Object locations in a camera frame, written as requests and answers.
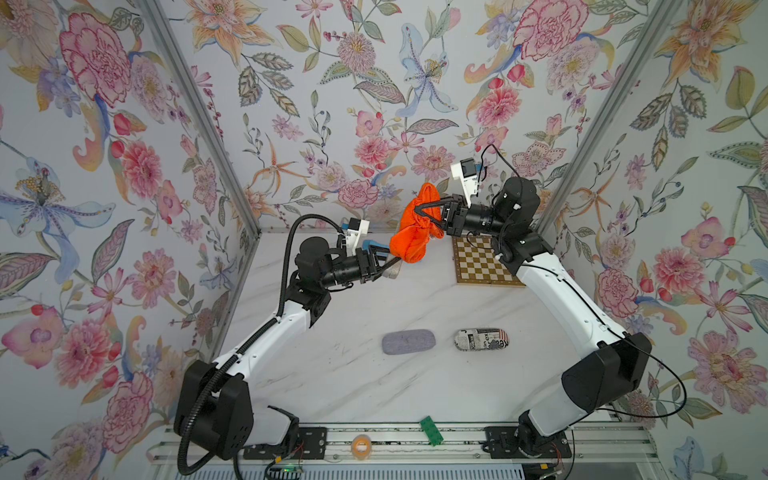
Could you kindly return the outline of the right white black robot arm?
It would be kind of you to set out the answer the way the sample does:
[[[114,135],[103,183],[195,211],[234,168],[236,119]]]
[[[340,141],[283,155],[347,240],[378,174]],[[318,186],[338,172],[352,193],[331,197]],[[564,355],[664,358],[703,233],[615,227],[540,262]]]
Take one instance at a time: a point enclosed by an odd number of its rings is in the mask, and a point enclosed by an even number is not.
[[[539,205],[533,182],[512,177],[489,206],[471,204],[462,195],[443,197],[425,184],[411,208],[415,225],[431,235],[489,237],[497,261],[542,301],[579,356],[518,418],[512,443],[529,458],[563,439],[568,427],[635,390],[651,352],[648,337],[627,333],[600,310],[532,228]]]

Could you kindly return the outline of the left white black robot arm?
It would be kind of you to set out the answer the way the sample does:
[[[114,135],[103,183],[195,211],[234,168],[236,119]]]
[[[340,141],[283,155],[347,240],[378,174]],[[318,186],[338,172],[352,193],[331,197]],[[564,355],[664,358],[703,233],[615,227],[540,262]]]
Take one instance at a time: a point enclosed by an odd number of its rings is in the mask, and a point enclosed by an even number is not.
[[[381,278],[399,260],[375,243],[350,252],[322,237],[288,253],[277,310],[230,351],[197,360],[184,374],[174,423],[179,473],[191,475],[214,458],[233,460],[245,447],[264,447],[275,457],[293,453],[301,443],[298,417],[274,405],[255,411],[250,381],[320,319],[333,294]]]

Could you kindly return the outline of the purple eyeglass case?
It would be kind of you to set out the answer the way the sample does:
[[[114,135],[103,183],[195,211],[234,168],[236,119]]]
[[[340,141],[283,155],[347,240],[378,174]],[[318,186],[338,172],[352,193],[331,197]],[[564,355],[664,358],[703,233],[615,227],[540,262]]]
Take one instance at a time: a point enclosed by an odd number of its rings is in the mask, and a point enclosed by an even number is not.
[[[416,329],[387,333],[382,338],[385,355],[405,355],[424,352],[436,345],[436,338],[430,330]]]

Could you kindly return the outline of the orange fluffy cloth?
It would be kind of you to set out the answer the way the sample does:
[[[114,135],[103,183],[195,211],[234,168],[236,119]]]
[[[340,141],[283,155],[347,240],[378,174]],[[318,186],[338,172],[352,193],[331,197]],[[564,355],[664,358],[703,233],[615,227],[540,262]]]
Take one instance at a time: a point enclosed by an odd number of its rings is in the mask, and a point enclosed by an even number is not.
[[[414,214],[414,208],[417,205],[439,199],[440,193],[433,184],[427,182],[422,185],[419,194],[405,208],[397,233],[390,239],[389,249],[393,256],[405,263],[417,263],[425,256],[431,239],[443,238],[431,237],[428,230],[429,223],[421,223]]]

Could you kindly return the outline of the grey beige eyeglass case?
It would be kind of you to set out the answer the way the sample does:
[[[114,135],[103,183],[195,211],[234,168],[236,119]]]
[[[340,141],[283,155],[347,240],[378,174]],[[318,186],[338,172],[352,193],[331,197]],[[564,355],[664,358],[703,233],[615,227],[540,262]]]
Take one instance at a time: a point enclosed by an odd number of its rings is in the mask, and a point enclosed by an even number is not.
[[[384,271],[383,276],[388,279],[396,279],[402,267],[401,259],[394,259],[392,264]]]

